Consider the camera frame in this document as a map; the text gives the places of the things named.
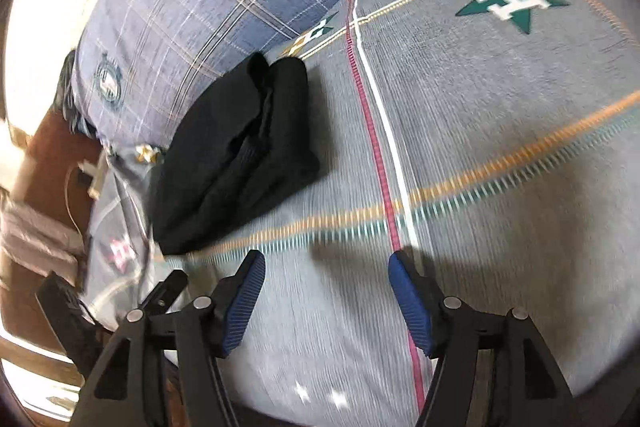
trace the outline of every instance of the white wall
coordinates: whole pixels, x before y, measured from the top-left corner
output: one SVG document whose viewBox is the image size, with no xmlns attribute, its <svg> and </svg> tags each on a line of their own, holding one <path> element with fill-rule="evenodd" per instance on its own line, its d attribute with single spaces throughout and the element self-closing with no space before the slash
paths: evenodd
<svg viewBox="0 0 640 427">
<path fill-rule="evenodd" d="M 33 136 L 51 105 L 65 55 L 97 0 L 14 0 L 6 40 L 7 115 Z"/>
<path fill-rule="evenodd" d="M 11 143 L 6 123 L 0 121 L 0 186 L 11 192 L 24 152 Z"/>
</svg>

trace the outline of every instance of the orange stripe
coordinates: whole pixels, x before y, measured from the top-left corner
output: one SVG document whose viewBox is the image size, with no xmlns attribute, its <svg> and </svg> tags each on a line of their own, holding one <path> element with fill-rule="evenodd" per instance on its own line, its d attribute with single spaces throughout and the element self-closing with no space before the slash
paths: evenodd
<svg viewBox="0 0 640 427">
<path fill-rule="evenodd" d="M 609 120 L 609 118 L 628 109 L 629 107 L 632 107 L 638 102 L 640 102 L 640 90 L 636 90 L 622 100 L 619 100 L 612 105 L 608 105 L 607 107 L 604 107 L 603 109 L 596 111 L 575 123 L 562 127 L 561 129 L 554 131 L 548 136 L 545 136 L 535 142 L 524 145 L 505 156 L 495 160 L 490 160 L 475 169 L 460 172 L 460 174 L 456 174 L 444 182 L 431 185 L 430 187 L 416 188 L 412 190 L 409 195 L 410 201 L 412 204 L 418 205 L 427 201 L 440 199 L 444 196 L 450 196 L 453 193 L 460 192 L 464 188 L 476 185 L 489 178 L 496 177 L 511 169 L 521 167 L 530 162 L 533 158 L 539 157 L 546 152 L 549 152 L 551 149 L 558 147 L 562 142 L 598 126 L 603 121 Z M 396 200 L 394 202 L 394 207 L 396 210 L 400 209 L 401 202 Z M 322 230 L 327 228 L 339 229 L 342 227 L 342 223 L 345 223 L 345 226 L 351 226 L 364 221 L 382 219 L 382 217 L 382 204 L 348 210 L 341 214 L 312 216 L 311 218 L 305 217 L 285 225 L 284 227 L 261 230 L 260 232 L 253 233 L 244 239 L 235 239 L 214 245 L 211 250 L 207 250 L 206 255 L 223 253 L 236 248 L 248 247 L 255 243 L 263 243 L 261 239 L 265 236 L 268 237 L 270 241 L 274 241 L 276 239 L 284 239 L 290 235 L 309 232 L 311 230 Z M 196 257 L 202 257 L 204 254 L 205 253 L 203 252 L 200 255 L 196 255 Z"/>
<path fill-rule="evenodd" d="M 631 30 L 625 25 L 625 23 L 622 22 L 622 20 L 616 17 L 615 13 L 613 13 L 609 8 L 604 6 L 604 4 L 598 0 L 585 1 L 587 1 L 587 4 L 589 4 L 589 6 L 591 6 L 594 10 L 596 10 L 596 12 L 602 15 L 607 20 L 607 22 L 609 22 L 615 29 L 617 29 L 625 38 L 629 39 L 636 48 L 640 47 L 636 36 L 633 35 Z"/>
</svg>

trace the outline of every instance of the electrical cord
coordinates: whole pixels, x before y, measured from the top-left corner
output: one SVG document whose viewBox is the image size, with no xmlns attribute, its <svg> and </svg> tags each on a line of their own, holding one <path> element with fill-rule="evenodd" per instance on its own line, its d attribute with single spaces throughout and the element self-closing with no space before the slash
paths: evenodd
<svg viewBox="0 0 640 427">
<path fill-rule="evenodd" d="M 78 227 L 78 224 L 76 223 L 76 220 L 74 219 L 74 216 L 71 215 L 71 210 L 69 209 L 69 181 L 71 179 L 71 173 L 75 169 L 78 169 L 77 165 L 73 165 L 73 166 L 69 167 L 69 170 L 66 172 L 66 178 L 65 178 L 65 206 L 66 206 L 66 213 L 69 215 L 69 219 L 71 219 L 71 222 L 74 224 L 74 227 L 76 227 L 76 230 L 78 230 L 78 233 L 80 234 L 80 237 L 83 237 L 82 236 L 82 232 L 80 232 L 80 227 Z"/>
</svg>

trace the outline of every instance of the green star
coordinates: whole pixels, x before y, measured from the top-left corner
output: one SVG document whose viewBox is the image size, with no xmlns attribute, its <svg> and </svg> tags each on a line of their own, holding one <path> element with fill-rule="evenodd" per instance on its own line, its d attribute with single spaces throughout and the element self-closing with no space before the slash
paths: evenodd
<svg viewBox="0 0 640 427">
<path fill-rule="evenodd" d="M 545 0 L 545 1 L 548 3 L 548 6 L 546 6 L 547 8 L 569 6 L 570 4 L 565 0 Z M 456 13 L 456 16 L 460 17 L 463 15 L 474 15 L 477 13 L 491 12 L 491 10 L 489 10 L 491 6 L 497 5 L 501 7 L 501 6 L 507 6 L 508 4 L 509 2 L 507 0 L 485 0 L 482 2 L 479 0 L 473 0 L 469 4 L 467 4 L 465 7 L 463 7 L 462 10 Z M 529 35 L 531 31 L 531 10 L 532 8 L 529 8 L 529 7 L 515 10 L 511 12 L 509 15 L 507 15 L 506 17 L 508 18 L 508 20 L 514 23 L 520 31 Z"/>
</svg>

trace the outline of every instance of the metal rivet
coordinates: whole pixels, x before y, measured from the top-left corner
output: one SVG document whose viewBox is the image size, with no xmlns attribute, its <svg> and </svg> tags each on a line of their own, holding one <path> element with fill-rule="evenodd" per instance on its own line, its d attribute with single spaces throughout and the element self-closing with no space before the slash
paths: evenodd
<svg viewBox="0 0 640 427">
<path fill-rule="evenodd" d="M 460 306 L 462 306 L 462 301 L 457 297 L 453 297 L 453 296 L 445 297 L 444 305 L 450 310 L 457 310 L 458 308 L 460 308 Z"/>
<path fill-rule="evenodd" d="M 524 308 L 514 308 L 513 311 L 511 312 L 511 314 L 517 320 L 520 320 L 520 321 L 523 321 L 524 319 L 529 317 L 529 314 L 527 313 L 526 309 L 524 309 Z"/>
<path fill-rule="evenodd" d="M 208 308 L 209 306 L 211 306 L 211 299 L 206 295 L 198 297 L 193 301 L 193 307 L 197 310 L 203 310 L 204 308 Z"/>
<path fill-rule="evenodd" d="M 131 310 L 129 313 L 127 313 L 127 320 L 129 322 L 138 322 L 144 316 L 145 314 L 142 312 L 142 310 L 136 308 L 135 310 Z"/>
</svg>

